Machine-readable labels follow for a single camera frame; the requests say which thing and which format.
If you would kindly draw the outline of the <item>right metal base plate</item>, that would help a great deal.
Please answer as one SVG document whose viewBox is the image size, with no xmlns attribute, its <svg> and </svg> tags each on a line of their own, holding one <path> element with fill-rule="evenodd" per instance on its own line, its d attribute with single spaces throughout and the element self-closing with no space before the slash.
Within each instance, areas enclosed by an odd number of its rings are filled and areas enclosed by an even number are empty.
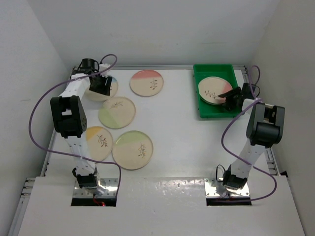
<svg viewBox="0 0 315 236">
<path fill-rule="evenodd" d="M 222 182 L 218 182 L 215 178 L 204 179 L 205 195 L 206 198 L 249 198 L 250 190 L 246 183 L 242 189 L 233 189 L 223 186 Z"/>
</svg>

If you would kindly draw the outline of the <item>cream plate green section front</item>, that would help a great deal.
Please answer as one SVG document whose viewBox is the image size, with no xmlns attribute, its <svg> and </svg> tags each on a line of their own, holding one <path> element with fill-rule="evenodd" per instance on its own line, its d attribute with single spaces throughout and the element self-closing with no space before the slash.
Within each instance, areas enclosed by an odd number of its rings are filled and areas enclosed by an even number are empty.
<svg viewBox="0 0 315 236">
<path fill-rule="evenodd" d="M 154 146 L 151 138 L 137 130 L 122 134 L 112 149 L 114 161 L 126 170 L 143 168 L 150 162 L 153 152 Z"/>
</svg>

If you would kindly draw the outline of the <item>cream plate yellow section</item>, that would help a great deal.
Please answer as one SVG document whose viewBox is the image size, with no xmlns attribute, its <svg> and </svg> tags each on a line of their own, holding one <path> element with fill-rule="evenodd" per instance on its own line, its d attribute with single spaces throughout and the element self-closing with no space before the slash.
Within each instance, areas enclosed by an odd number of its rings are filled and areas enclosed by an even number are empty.
<svg viewBox="0 0 315 236">
<path fill-rule="evenodd" d="M 93 160 L 104 161 L 112 151 L 112 135 L 107 129 L 101 126 L 88 127 L 86 130 L 86 140 L 90 158 Z"/>
</svg>

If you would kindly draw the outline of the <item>cream plate pink section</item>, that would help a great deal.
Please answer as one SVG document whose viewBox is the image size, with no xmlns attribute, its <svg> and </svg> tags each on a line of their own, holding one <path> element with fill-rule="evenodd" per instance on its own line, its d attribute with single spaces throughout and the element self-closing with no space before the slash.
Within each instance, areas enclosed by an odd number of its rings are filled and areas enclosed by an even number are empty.
<svg viewBox="0 0 315 236">
<path fill-rule="evenodd" d="M 202 79 L 198 84 L 200 97 L 211 103 L 224 103 L 225 99 L 218 97 L 218 95 L 232 89 L 232 85 L 220 77 L 207 77 Z"/>
<path fill-rule="evenodd" d="M 131 90 L 143 97 L 150 97 L 158 94 L 164 85 L 164 79 L 155 70 L 141 70 L 136 72 L 129 82 Z"/>
</svg>

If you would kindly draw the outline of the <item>cream plate green section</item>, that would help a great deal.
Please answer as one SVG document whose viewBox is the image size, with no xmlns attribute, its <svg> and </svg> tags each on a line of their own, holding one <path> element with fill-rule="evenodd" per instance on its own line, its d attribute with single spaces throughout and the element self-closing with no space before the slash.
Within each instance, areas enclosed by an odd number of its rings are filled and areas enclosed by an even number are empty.
<svg viewBox="0 0 315 236">
<path fill-rule="evenodd" d="M 112 149 L 114 161 L 126 170 L 143 168 L 150 162 L 153 152 L 154 146 L 151 138 L 137 130 L 122 134 Z"/>
<path fill-rule="evenodd" d="M 106 100 L 98 111 L 100 122 L 111 129 L 128 126 L 136 114 L 135 104 L 126 97 L 112 97 Z"/>
</svg>

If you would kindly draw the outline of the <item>metal base plate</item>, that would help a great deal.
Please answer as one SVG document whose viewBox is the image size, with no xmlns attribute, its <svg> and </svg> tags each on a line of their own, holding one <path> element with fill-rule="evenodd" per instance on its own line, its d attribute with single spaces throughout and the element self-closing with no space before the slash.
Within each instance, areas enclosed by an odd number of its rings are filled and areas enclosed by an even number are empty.
<svg viewBox="0 0 315 236">
<path fill-rule="evenodd" d="M 250 190 L 246 183 L 242 189 L 233 189 L 223 186 L 222 182 L 218 182 L 215 178 L 204 179 L 205 195 L 206 198 L 249 198 Z"/>
<path fill-rule="evenodd" d="M 114 198 L 117 195 L 118 179 L 101 178 L 97 187 L 80 188 L 78 181 L 75 182 L 73 198 Z"/>
</svg>

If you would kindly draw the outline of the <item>cream plate blue section front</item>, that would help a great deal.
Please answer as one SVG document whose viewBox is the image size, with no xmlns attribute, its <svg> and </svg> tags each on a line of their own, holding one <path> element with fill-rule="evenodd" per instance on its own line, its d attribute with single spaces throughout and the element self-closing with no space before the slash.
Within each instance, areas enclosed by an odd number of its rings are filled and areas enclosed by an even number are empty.
<svg viewBox="0 0 315 236">
<path fill-rule="evenodd" d="M 218 103 L 211 103 L 211 102 L 206 101 L 206 100 L 203 99 L 202 97 L 200 97 L 200 99 L 201 99 L 203 102 L 205 102 L 205 103 L 207 103 L 207 104 L 209 104 L 209 105 L 213 105 L 213 106 L 223 106 L 223 104 L 224 104 L 224 103 L 220 103 L 220 104 L 218 104 Z"/>
</svg>

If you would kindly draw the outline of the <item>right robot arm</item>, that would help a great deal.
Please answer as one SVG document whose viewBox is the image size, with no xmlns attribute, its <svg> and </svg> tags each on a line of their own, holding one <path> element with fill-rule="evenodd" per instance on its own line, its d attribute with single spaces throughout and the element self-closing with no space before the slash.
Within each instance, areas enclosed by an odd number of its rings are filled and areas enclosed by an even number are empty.
<svg viewBox="0 0 315 236">
<path fill-rule="evenodd" d="M 232 111 L 241 108 L 250 113 L 246 129 L 247 141 L 236 156 L 236 160 L 224 171 L 224 186 L 230 189 L 242 189 L 248 181 L 249 173 L 259 156 L 273 145 L 278 144 L 284 131 L 285 107 L 268 105 L 258 100 L 255 95 L 256 85 L 244 83 L 219 95 L 224 98 L 223 107 Z"/>
</svg>

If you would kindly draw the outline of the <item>cream plate pink section back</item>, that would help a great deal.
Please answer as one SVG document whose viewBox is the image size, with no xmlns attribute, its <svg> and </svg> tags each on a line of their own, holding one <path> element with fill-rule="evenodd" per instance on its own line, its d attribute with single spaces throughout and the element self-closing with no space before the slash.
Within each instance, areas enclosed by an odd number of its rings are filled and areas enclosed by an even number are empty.
<svg viewBox="0 0 315 236">
<path fill-rule="evenodd" d="M 164 85 L 164 79 L 155 70 L 141 70 L 136 72 L 129 82 L 131 90 L 143 97 L 150 97 L 158 94 Z"/>
</svg>

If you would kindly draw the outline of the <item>green plastic bin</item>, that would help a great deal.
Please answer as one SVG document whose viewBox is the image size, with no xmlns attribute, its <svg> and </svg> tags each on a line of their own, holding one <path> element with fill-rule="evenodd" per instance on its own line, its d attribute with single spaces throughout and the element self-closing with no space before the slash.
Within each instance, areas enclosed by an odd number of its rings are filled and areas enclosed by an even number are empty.
<svg viewBox="0 0 315 236">
<path fill-rule="evenodd" d="M 223 78 L 232 85 L 233 89 L 237 88 L 238 83 L 231 64 L 195 64 L 193 66 L 193 77 L 196 87 L 198 110 L 201 118 L 234 118 L 241 112 L 241 109 L 227 111 L 223 106 L 209 105 L 200 99 L 198 91 L 199 82 L 207 77 Z"/>
</svg>

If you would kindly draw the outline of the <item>cream plate blue section back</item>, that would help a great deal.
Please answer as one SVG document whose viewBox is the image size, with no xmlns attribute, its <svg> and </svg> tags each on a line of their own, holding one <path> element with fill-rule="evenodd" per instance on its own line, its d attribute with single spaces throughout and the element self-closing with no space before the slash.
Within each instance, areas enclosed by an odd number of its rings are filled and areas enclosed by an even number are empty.
<svg viewBox="0 0 315 236">
<path fill-rule="evenodd" d="M 93 92 L 89 90 L 89 88 L 87 88 L 85 91 L 85 97 L 91 101 L 101 102 L 101 101 L 106 101 L 109 98 L 112 98 L 113 96 L 115 96 L 119 87 L 118 81 L 112 76 L 107 76 L 107 78 L 112 78 L 109 96 Z"/>
</svg>

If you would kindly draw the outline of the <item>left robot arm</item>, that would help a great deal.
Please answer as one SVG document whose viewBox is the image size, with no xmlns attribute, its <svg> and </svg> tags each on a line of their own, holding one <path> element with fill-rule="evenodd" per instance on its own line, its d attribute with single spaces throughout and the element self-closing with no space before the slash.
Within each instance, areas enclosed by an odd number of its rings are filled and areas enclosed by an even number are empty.
<svg viewBox="0 0 315 236">
<path fill-rule="evenodd" d="M 112 78 L 100 73 L 99 63 L 94 59 L 82 59 L 73 69 L 71 82 L 64 92 L 50 100 L 55 130 L 61 134 L 74 154 L 73 175 L 81 189 L 93 194 L 105 191 L 100 186 L 100 177 L 93 161 L 88 160 L 89 150 L 86 140 L 88 127 L 81 99 L 87 89 L 105 96 L 110 95 Z"/>
</svg>

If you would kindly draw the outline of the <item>cream plate blue section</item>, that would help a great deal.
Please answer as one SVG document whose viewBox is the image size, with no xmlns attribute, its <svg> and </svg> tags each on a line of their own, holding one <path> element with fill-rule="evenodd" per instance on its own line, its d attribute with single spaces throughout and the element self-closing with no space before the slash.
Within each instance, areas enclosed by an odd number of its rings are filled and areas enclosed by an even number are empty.
<svg viewBox="0 0 315 236">
<path fill-rule="evenodd" d="M 85 97 L 91 101 L 101 102 L 101 101 L 106 101 L 109 98 L 112 98 L 113 96 L 115 96 L 119 87 L 118 81 L 112 76 L 107 76 L 107 78 L 112 78 L 109 96 L 93 92 L 89 90 L 89 88 L 87 88 L 85 91 Z"/>
<path fill-rule="evenodd" d="M 207 103 L 207 104 L 209 104 L 209 105 L 213 105 L 213 106 L 223 106 L 223 104 L 224 104 L 224 103 L 220 103 L 220 104 L 218 104 L 218 103 L 211 103 L 211 102 L 206 101 L 206 100 L 203 99 L 202 97 L 200 97 L 200 99 L 201 99 L 203 102 L 205 102 L 205 103 Z"/>
</svg>

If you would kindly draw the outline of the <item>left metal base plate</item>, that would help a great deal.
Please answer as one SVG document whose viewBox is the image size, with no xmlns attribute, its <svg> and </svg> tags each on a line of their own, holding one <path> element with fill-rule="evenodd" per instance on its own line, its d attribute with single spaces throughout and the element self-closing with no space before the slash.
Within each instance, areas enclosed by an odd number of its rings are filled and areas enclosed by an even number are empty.
<svg viewBox="0 0 315 236">
<path fill-rule="evenodd" d="M 114 198 L 117 195 L 118 179 L 101 178 L 97 187 L 80 188 L 78 181 L 75 182 L 73 198 Z"/>
</svg>

